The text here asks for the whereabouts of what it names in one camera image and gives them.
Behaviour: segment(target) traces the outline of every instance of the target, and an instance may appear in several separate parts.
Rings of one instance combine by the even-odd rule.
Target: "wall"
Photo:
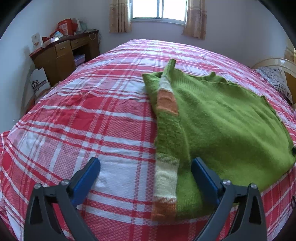
[[[157,39],[199,46],[242,61],[244,28],[247,15],[245,0],[206,0],[207,34],[202,41],[182,35],[183,27],[170,23],[133,22],[131,33],[109,33],[109,1],[84,0],[76,2],[77,16],[89,28],[97,28],[104,53],[131,39]]]
[[[204,41],[182,35],[183,27],[168,23],[133,22],[131,33],[109,33],[109,1],[74,0],[77,17],[102,35],[104,53],[131,39],[157,39],[208,49],[252,66],[266,57],[283,57],[286,34],[276,18],[256,0],[206,0]]]
[[[263,59],[284,57],[288,36],[273,14],[259,1],[249,1],[247,12],[244,64],[252,67]]]
[[[32,0],[12,21],[0,39],[0,132],[12,128],[21,109],[33,95],[29,79],[34,65],[31,36],[48,36],[56,24],[67,18],[70,0]]]
[[[291,52],[294,52],[294,46],[291,42],[291,40],[289,39],[289,37],[287,36],[287,48],[291,51]]]

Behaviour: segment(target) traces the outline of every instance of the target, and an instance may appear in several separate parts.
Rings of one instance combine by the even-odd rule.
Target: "plaid bedspread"
[[[78,209],[100,241],[185,241],[200,232],[208,217],[175,223],[150,220],[156,121],[141,75],[162,71],[171,58],[185,73],[214,71],[265,95],[296,144],[292,109],[255,70],[193,46],[129,41],[79,67],[0,136],[0,217],[19,240],[34,184],[70,179],[93,156],[100,159],[101,172]],[[269,240],[292,211],[295,181],[294,166],[262,193]],[[227,234],[234,210],[219,239]],[[71,238],[60,215],[61,227]]]

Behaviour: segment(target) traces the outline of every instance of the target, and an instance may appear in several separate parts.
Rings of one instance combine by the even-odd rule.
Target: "desk drawer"
[[[83,45],[88,44],[88,41],[89,41],[89,38],[88,37],[84,37],[84,38],[79,38],[79,39],[76,39],[76,40],[72,40],[71,41],[71,47],[72,47],[72,49],[79,48],[79,47],[81,47]]]
[[[69,40],[62,42],[60,44],[57,44],[55,47],[56,47],[56,51],[57,51],[57,57],[60,57],[64,54],[66,54],[67,52],[72,51]]]

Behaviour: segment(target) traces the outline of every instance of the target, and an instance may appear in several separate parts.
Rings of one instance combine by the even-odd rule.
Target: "striped pillow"
[[[277,67],[260,67],[257,71],[292,105],[292,94],[288,88],[287,81],[282,76],[282,70]]]

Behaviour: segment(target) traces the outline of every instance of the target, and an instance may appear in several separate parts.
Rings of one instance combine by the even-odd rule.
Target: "headboard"
[[[260,67],[272,67],[272,66],[281,67],[282,70],[285,72],[287,85],[292,94],[293,104],[295,104],[296,103],[296,64],[290,60],[283,59],[283,58],[269,58],[255,64],[252,67],[252,69],[258,69]]]

